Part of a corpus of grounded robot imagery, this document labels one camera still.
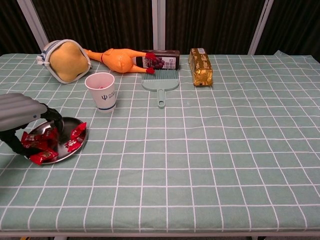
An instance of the dark curtain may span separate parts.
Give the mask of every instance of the dark curtain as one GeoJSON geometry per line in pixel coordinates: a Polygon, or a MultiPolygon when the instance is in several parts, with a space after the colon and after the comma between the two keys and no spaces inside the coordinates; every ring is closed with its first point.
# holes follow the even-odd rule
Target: dark curtain
{"type": "Polygon", "coordinates": [[[83,48],[153,49],[151,0],[33,0],[49,41],[83,48]]]}
{"type": "Polygon", "coordinates": [[[37,54],[40,49],[16,0],[0,1],[0,56],[37,54]]]}
{"type": "Polygon", "coordinates": [[[248,54],[265,0],[167,0],[165,48],[248,54]]]}
{"type": "Polygon", "coordinates": [[[320,1],[274,0],[255,54],[312,55],[320,62],[320,1]]]}

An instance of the orange rubber chicken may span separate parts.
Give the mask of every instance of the orange rubber chicken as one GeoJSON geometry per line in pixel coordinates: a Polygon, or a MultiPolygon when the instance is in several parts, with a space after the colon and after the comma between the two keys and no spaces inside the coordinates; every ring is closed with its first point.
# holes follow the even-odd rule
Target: orange rubber chicken
{"type": "Polygon", "coordinates": [[[127,48],[113,49],[110,48],[105,52],[93,52],[91,50],[84,50],[90,59],[99,61],[105,64],[112,71],[118,73],[147,73],[154,74],[153,67],[142,68],[133,63],[134,57],[145,57],[156,60],[156,55],[152,52],[134,51],[127,48]]]}

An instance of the dustpan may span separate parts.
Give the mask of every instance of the dustpan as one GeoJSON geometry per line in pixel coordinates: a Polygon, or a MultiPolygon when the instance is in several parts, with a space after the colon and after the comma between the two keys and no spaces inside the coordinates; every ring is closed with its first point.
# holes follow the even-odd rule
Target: dustpan
{"type": "Polygon", "coordinates": [[[179,86],[179,73],[176,70],[158,70],[155,74],[142,75],[142,87],[148,91],[157,92],[158,107],[166,106],[166,91],[179,86]]]}

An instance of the silver plate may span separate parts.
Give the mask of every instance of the silver plate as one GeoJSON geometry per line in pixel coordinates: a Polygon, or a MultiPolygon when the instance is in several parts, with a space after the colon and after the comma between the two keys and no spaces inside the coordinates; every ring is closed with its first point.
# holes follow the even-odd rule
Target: silver plate
{"type": "MultiPolygon", "coordinates": [[[[83,139],[83,142],[81,143],[81,146],[74,151],[68,152],[67,151],[68,149],[65,147],[65,144],[70,140],[70,135],[72,130],[75,129],[79,124],[83,122],[74,117],[63,117],[62,120],[63,120],[63,131],[58,137],[58,142],[57,144],[50,146],[51,149],[53,149],[55,152],[58,153],[58,156],[51,160],[43,162],[42,163],[43,165],[54,164],[67,159],[72,154],[74,154],[75,152],[83,148],[87,142],[88,129],[85,129],[84,139],[83,139]]],[[[46,129],[53,127],[52,124],[53,124],[52,122],[44,122],[39,126],[37,126],[35,129],[33,129],[29,134],[44,134],[46,129]]]]}

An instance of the white paper cup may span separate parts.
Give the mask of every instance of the white paper cup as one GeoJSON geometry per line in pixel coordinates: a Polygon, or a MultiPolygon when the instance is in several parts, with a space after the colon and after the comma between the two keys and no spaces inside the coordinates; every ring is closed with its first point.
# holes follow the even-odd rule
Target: white paper cup
{"type": "Polygon", "coordinates": [[[107,72],[89,75],[85,86],[95,102],[97,110],[102,113],[112,112],[116,107],[115,77],[107,72]]]}

